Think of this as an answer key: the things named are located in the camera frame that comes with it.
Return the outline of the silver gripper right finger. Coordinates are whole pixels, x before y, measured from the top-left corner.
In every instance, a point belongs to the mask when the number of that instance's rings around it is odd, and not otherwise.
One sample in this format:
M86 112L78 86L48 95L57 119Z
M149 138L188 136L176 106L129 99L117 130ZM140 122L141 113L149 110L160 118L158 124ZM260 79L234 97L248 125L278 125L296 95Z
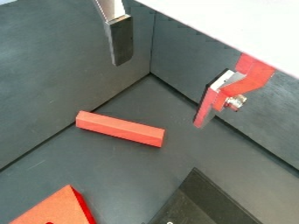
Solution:
M241 53L234 69L225 69L205 87L193 125L201 128L213 117L212 111L224 108L237 111L246 101L245 93L260 89L270 79L276 69Z

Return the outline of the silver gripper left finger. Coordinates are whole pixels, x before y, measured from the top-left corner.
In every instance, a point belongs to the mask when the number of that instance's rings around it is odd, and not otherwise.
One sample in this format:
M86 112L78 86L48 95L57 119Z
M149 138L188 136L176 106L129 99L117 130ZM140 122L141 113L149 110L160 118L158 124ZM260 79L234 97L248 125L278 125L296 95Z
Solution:
M112 64L117 67L133 56L133 18L122 0L92 0L101 16L109 44Z

